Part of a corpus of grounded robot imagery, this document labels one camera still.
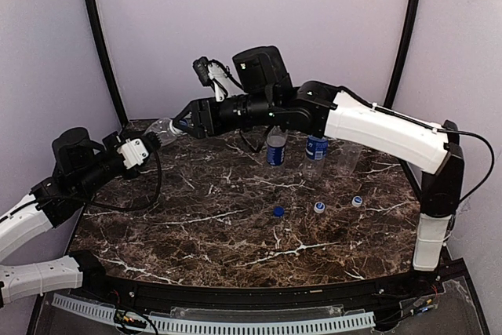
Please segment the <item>white blue bottle cap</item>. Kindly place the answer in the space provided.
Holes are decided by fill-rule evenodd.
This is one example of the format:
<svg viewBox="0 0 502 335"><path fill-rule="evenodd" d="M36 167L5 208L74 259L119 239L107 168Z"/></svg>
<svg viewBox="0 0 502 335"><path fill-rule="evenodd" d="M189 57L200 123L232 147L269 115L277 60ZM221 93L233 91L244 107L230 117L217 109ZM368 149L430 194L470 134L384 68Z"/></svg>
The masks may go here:
<svg viewBox="0 0 502 335"><path fill-rule="evenodd" d="M363 203L363 200L360 196L355 196L353 199L352 199L352 202L351 204L354 206L354 207L360 207Z"/></svg>

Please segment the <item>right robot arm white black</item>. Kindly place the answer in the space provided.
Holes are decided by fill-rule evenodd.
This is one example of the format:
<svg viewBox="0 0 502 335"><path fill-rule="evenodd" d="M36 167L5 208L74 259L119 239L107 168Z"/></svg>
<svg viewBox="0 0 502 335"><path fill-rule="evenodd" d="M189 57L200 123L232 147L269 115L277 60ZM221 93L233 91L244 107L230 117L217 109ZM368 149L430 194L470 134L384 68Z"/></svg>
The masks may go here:
<svg viewBox="0 0 502 335"><path fill-rule="evenodd" d="M311 80L292 84L277 47L233 56L237 75L201 57L192 67L212 97L191 101L172 122L203 139L254 126L279 126L318 139L338 139L404 160L422 172L413 269L432 272L459 204L464 154L455 123L425 122L363 100L344 86Z"/></svg>

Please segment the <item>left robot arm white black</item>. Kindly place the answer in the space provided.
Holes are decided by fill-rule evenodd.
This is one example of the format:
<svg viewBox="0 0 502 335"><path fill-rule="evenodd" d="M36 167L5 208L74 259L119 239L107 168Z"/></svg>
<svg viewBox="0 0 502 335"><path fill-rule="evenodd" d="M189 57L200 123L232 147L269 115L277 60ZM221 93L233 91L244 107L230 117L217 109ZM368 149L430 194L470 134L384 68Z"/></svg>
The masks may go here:
<svg viewBox="0 0 502 335"><path fill-rule="evenodd" d="M63 132L52 142L55 167L11 210L1 216L1 258L5 259L37 236L58 228L116 177L133 179L150 158L158 157L159 136L150 131L133 139L117 133L101 143L83 127ZM88 251L45 262L1 266L1 304L61 289L78 289L106 271Z"/></svg>

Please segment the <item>solid blue bottle cap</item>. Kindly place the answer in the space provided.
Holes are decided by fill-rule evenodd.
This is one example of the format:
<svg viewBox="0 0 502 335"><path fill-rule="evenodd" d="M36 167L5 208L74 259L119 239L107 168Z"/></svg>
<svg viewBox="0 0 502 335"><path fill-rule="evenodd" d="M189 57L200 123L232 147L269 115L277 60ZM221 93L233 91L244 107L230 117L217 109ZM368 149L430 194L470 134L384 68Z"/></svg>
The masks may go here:
<svg viewBox="0 0 502 335"><path fill-rule="evenodd" d="M273 214L275 217L283 217L285 214L285 209L282 206L276 206L273 209Z"/></svg>

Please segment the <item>pepsi label bottle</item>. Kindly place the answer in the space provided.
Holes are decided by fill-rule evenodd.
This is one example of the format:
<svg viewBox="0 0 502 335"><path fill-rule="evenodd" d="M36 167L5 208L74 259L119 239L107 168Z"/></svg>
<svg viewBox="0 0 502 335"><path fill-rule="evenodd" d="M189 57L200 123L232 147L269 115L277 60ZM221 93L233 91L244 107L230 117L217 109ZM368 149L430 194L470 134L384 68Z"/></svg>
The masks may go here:
<svg viewBox="0 0 502 335"><path fill-rule="evenodd" d="M272 167L279 167L285 161L288 133L279 126L274 126L267 135L267 163Z"/></svg>

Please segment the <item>clear plastic bottle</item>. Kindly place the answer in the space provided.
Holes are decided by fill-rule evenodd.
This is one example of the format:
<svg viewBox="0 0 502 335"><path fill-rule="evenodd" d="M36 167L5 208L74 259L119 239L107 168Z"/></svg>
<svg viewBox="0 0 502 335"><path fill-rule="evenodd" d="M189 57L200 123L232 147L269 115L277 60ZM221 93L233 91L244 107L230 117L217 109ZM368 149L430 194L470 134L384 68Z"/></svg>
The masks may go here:
<svg viewBox="0 0 502 335"><path fill-rule="evenodd" d="M349 177L357 166L362 145L344 141L340 147L340 154L336 163L336 171L339 177Z"/></svg>

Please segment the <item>blue label water bottle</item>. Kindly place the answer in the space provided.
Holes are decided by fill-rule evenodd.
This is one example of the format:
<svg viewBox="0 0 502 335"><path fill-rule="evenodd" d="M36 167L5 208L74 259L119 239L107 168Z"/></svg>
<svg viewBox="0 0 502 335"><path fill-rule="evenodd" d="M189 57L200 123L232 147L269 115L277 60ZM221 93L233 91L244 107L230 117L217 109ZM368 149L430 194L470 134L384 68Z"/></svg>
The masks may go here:
<svg viewBox="0 0 502 335"><path fill-rule="evenodd" d="M307 180L320 178L323 172L329 141L313 135L307 137L302 173Z"/></svg>

